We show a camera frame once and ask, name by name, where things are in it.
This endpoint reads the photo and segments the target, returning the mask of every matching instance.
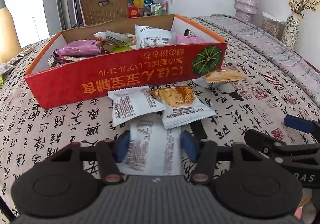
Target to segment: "bed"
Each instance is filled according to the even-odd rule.
[[[245,132],[253,128],[287,144],[316,142],[310,134],[283,123],[287,114],[318,120],[320,76],[313,68],[252,24],[225,15],[191,19],[228,40],[223,68],[237,70],[247,78],[212,89],[199,87],[191,80],[166,85],[190,86],[201,102],[216,112],[216,117],[202,120],[209,139],[231,146],[244,142]],[[22,173],[70,142],[93,146],[106,138],[117,139],[129,129],[128,123],[112,126],[108,97],[46,110],[40,107],[23,73],[47,42],[26,46],[35,47],[35,51],[15,66],[0,88],[0,196],[16,215],[10,188]],[[191,128],[186,125],[183,130]],[[182,154],[181,167],[187,178],[194,166]],[[98,178],[96,162],[86,163],[84,169]],[[219,162],[215,176],[227,169],[228,163]],[[3,223],[8,222],[3,215],[1,218]]]

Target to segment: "beige bottle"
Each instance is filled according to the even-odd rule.
[[[6,63],[21,52],[13,18],[0,0],[0,63]]]

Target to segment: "green pumpkin illustration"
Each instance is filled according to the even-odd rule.
[[[220,62],[222,51],[217,46],[202,49],[192,62],[192,72],[203,76],[215,70]]]

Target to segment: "pink snack package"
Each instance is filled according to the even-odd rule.
[[[60,56],[96,56],[101,54],[102,41],[78,40],[66,44],[57,49],[56,54]]]
[[[177,35],[177,44],[196,44],[204,43],[202,36],[187,37],[182,35]]]

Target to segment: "chair backrest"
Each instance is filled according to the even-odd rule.
[[[127,0],[79,0],[84,25],[128,17]]]

